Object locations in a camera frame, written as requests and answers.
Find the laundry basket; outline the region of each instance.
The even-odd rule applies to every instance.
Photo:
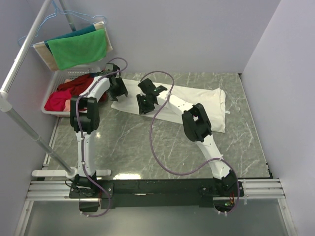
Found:
[[[50,85],[47,89],[47,92],[45,94],[43,103],[41,105],[41,110],[43,113],[46,114],[52,114],[58,117],[69,117],[70,112],[51,112],[45,110],[46,102],[49,98],[49,96],[55,92],[60,84],[63,84],[66,79],[74,80],[80,75],[88,74],[88,73],[94,73],[99,72],[100,68],[98,66],[91,66],[91,65],[77,65],[75,67],[66,69],[66,70],[59,70],[56,71],[54,74],[53,79],[50,82]]]

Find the pink cloth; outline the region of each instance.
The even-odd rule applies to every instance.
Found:
[[[70,111],[70,99],[70,89],[54,92],[48,98],[48,101],[45,105],[45,110],[51,112],[62,112],[65,111],[67,103],[67,111]]]

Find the wall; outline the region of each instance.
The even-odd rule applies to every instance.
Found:
[[[28,33],[34,14],[25,0],[0,1],[0,83],[20,47],[17,39]],[[40,105],[50,79],[50,72],[30,49],[9,91],[15,110],[49,140],[55,118],[45,116]],[[44,152],[5,113],[0,113],[0,221],[1,235],[10,236],[23,208],[31,172],[41,168]]]
[[[105,61],[115,56],[126,58],[129,72],[241,73],[280,0],[65,2],[71,10],[108,18],[114,51]],[[41,1],[29,3],[37,13]],[[44,28],[55,37],[69,32],[64,22],[59,16]]]
[[[242,81],[300,236],[314,235],[315,2],[282,0]]]

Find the red cloth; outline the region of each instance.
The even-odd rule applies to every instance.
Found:
[[[72,96],[79,96],[90,86],[93,80],[94,77],[92,77],[91,74],[81,75],[70,82],[59,85],[57,91],[65,91],[69,89]],[[106,99],[107,93],[104,93],[99,101],[103,102],[106,101]]]
[[[63,112],[65,109],[65,102],[71,99],[70,90],[57,91],[50,95],[45,105],[45,110],[51,112]]]

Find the table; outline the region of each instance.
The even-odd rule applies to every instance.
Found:
[[[140,80],[144,73],[123,73],[122,78]],[[224,159],[242,178],[270,177],[240,77],[237,73],[172,73],[175,85],[197,89],[221,88],[226,93],[225,133],[213,132]],[[170,84],[164,74],[150,75],[153,82]],[[111,101],[100,104],[100,125],[95,138],[97,169],[110,169],[109,179],[180,178],[164,171],[154,160],[149,146],[151,118],[112,109]],[[189,141],[180,124],[156,120],[153,144],[160,160],[177,172],[188,172],[205,161],[201,150]],[[70,166],[77,166],[78,147],[69,118],[56,130],[56,152]],[[54,160],[50,170],[60,170]],[[212,177],[210,166],[182,178]]]

